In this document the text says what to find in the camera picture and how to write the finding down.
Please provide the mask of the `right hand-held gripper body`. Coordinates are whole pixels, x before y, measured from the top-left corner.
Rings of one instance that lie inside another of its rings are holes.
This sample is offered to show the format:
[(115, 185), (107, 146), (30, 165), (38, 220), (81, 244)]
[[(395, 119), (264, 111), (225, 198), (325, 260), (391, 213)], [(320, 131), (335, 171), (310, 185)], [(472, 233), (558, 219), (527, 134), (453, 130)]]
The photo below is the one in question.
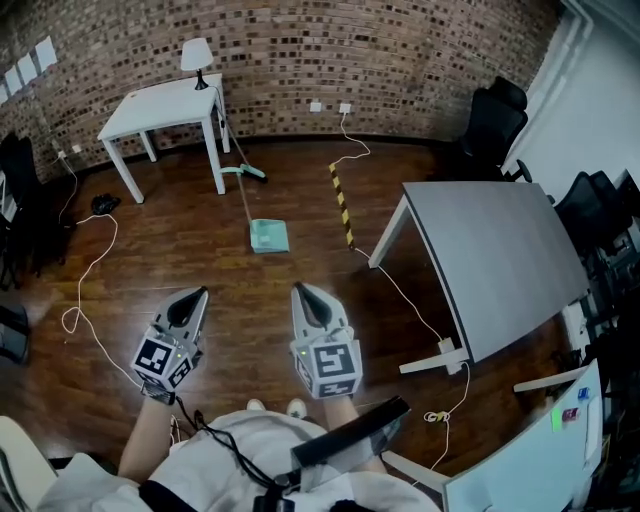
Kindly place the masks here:
[(361, 383), (361, 350), (351, 327), (290, 344), (294, 368), (314, 399), (351, 396)]

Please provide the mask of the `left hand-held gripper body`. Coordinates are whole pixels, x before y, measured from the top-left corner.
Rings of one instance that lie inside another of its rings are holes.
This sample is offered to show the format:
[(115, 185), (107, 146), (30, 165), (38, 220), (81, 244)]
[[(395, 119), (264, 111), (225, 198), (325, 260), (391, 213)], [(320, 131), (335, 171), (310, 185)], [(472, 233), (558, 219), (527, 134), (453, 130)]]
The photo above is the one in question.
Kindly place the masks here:
[(200, 335), (201, 331), (172, 334), (148, 327), (131, 367), (145, 384), (175, 392), (202, 357)]

